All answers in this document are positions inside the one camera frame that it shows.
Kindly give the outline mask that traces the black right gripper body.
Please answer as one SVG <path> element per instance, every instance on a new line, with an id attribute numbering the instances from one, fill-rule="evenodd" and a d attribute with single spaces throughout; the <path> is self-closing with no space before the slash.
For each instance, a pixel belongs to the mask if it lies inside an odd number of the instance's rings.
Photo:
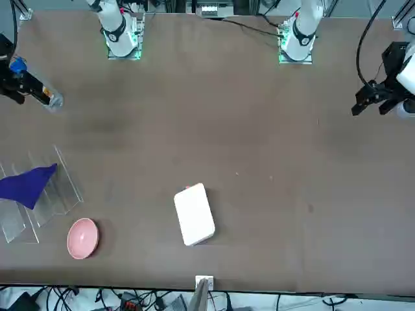
<path id="1" fill-rule="evenodd" d="M 1 73 L 1 94 L 24 94 L 21 73 Z"/>

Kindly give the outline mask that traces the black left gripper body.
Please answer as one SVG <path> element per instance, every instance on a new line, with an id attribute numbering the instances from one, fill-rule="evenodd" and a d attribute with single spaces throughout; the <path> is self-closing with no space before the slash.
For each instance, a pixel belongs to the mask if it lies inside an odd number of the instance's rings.
<path id="1" fill-rule="evenodd" d="M 377 100 L 390 100 L 405 96 L 405 88 L 396 80 L 395 76 L 387 76 L 381 82 L 374 80 L 372 86 L 375 89 Z"/>

